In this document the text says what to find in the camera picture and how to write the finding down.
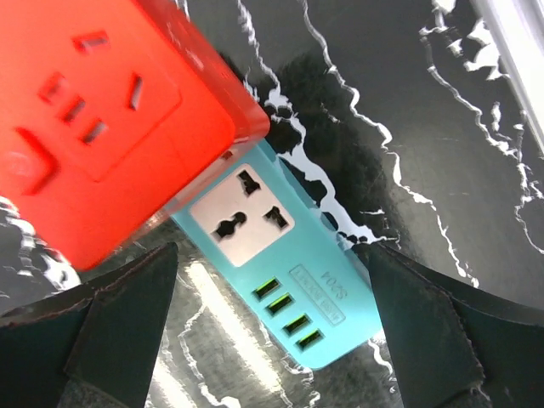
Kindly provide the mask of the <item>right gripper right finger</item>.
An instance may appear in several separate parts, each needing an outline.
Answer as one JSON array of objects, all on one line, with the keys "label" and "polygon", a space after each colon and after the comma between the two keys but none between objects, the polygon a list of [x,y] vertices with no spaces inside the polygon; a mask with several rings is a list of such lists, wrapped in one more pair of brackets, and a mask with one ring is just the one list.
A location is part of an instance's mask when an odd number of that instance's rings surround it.
[{"label": "right gripper right finger", "polygon": [[406,407],[541,407],[543,312],[380,243],[365,265]]}]

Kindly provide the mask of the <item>teal power strip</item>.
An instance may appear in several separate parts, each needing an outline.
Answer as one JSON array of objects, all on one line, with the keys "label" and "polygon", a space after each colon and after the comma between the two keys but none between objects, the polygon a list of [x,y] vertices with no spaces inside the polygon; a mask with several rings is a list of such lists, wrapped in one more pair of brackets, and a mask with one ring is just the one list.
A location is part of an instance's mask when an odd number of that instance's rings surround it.
[{"label": "teal power strip", "polygon": [[368,273],[266,142],[173,220],[300,365],[330,365],[382,327]]}]

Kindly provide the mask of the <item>red cube plug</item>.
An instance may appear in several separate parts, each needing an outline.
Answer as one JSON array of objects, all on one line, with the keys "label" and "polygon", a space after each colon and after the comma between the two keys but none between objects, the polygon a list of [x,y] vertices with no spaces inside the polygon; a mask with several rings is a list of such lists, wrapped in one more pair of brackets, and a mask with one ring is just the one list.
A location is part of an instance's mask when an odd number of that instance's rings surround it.
[{"label": "red cube plug", "polygon": [[1,193],[77,269],[268,131],[173,1],[1,4]]}]

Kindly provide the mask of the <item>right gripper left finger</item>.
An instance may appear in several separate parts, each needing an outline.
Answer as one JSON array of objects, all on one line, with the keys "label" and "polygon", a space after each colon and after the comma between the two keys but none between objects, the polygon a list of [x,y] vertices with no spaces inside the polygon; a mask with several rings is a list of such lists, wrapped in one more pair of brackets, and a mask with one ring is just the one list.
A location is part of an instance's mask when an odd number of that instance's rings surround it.
[{"label": "right gripper left finger", "polygon": [[145,405],[173,296],[169,242],[1,317],[1,405],[56,407],[68,383],[90,404]]}]

